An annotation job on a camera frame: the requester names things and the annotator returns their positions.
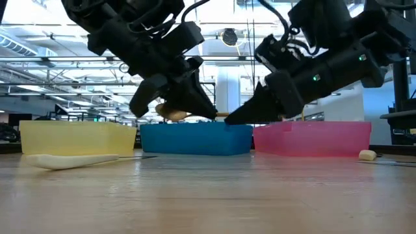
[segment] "black stand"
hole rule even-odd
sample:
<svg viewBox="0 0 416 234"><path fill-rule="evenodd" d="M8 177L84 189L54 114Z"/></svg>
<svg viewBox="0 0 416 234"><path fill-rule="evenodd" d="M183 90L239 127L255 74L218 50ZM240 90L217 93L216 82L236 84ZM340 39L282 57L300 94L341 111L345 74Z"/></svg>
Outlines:
<svg viewBox="0 0 416 234"><path fill-rule="evenodd" d="M414 4L414 0L392 0L394 4L409 5ZM406 19L412 23L416 23L415 10L406 11ZM416 59L415 55L410 56L411 74L416 73ZM386 119L393 129L407 129L416 128L416 109L409 105L411 103L409 93L409 79L408 79L408 63L407 61L397 62L393 65L393 84L395 88L395 112L391 114L384 114L380 118Z"/></svg>

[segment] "plastic bin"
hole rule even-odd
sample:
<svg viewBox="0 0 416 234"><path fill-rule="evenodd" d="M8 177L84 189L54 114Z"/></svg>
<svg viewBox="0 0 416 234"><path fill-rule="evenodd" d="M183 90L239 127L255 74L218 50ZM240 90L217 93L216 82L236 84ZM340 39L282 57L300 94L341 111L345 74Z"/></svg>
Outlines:
<svg viewBox="0 0 416 234"><path fill-rule="evenodd" d="M131 155L137 129L109 122L21 121L24 154Z"/></svg>
<svg viewBox="0 0 416 234"><path fill-rule="evenodd" d="M249 153L253 127L224 122L141 125L143 151L191 155Z"/></svg>
<svg viewBox="0 0 416 234"><path fill-rule="evenodd" d="M279 122L254 129L255 150L281 156L358 157L370 122Z"/></svg>

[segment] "ceiling light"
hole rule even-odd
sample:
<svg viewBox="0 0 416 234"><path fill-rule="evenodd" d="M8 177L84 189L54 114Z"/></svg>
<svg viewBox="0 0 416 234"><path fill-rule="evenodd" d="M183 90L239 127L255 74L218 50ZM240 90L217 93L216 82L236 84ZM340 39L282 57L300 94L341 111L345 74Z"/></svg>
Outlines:
<svg viewBox="0 0 416 234"><path fill-rule="evenodd" d="M45 94L47 96L77 96L78 94Z"/></svg>
<svg viewBox="0 0 416 234"><path fill-rule="evenodd" d="M104 110L104 112L109 114L117 114L117 110Z"/></svg>
<svg viewBox="0 0 416 234"><path fill-rule="evenodd" d="M222 41L228 46L235 46L237 40L239 39L234 29L225 29L224 33L222 33Z"/></svg>
<svg viewBox="0 0 416 234"><path fill-rule="evenodd" d="M10 96L41 96L39 93L7 93Z"/></svg>
<svg viewBox="0 0 416 234"><path fill-rule="evenodd" d="M78 118L78 117L76 117L76 116L60 116L60 118L61 119L67 119L67 118L70 118L70 119L76 119L76 118Z"/></svg>
<svg viewBox="0 0 416 234"><path fill-rule="evenodd" d="M90 106L94 105L94 104L89 103L87 101L71 101L71 102L74 103L74 104L83 105L83 106L86 106L86 107L90 107Z"/></svg>
<svg viewBox="0 0 416 234"><path fill-rule="evenodd" d="M67 99L63 99L61 97L57 97L57 96L51 96L51 98L58 100L58 101L68 101Z"/></svg>
<svg viewBox="0 0 416 234"><path fill-rule="evenodd" d="M109 99L111 99L115 102L121 103L121 104L128 104L129 103L129 100L127 100L124 97L119 96L119 95L106 96L106 97L108 97Z"/></svg>
<svg viewBox="0 0 416 234"><path fill-rule="evenodd" d="M2 57L0 62L41 62L42 58L36 57Z"/></svg>
<svg viewBox="0 0 416 234"><path fill-rule="evenodd" d="M35 92L43 92L45 91L44 88L40 88L39 86L35 86L35 85L18 85L19 88L24 88L27 90L32 90Z"/></svg>
<svg viewBox="0 0 416 234"><path fill-rule="evenodd" d="M77 61L77 62L82 62L82 61L106 61L107 58L106 57L51 57L49 58L49 61L51 62L72 62L72 61Z"/></svg>

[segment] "wooden table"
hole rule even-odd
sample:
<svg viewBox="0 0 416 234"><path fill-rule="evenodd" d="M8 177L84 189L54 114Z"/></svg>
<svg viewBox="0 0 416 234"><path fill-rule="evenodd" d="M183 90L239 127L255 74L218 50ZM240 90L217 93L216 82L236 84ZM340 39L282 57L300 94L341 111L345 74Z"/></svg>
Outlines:
<svg viewBox="0 0 416 234"><path fill-rule="evenodd" d="M0 233L416 232L416 168L160 155L50 172L0 155Z"/></svg>

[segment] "white object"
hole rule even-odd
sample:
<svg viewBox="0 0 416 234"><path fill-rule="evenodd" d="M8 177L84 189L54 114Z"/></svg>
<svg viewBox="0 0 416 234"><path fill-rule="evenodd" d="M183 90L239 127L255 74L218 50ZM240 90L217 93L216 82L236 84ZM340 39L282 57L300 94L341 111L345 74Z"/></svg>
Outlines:
<svg viewBox="0 0 416 234"><path fill-rule="evenodd" d="M377 158L377 153L371 150L361 150L359 159L364 161L373 161Z"/></svg>
<svg viewBox="0 0 416 234"><path fill-rule="evenodd" d="M57 156L57 155L26 155L25 162L31 166L49 170L63 170L89 166L97 163L115 161L119 155L84 155L84 156Z"/></svg>

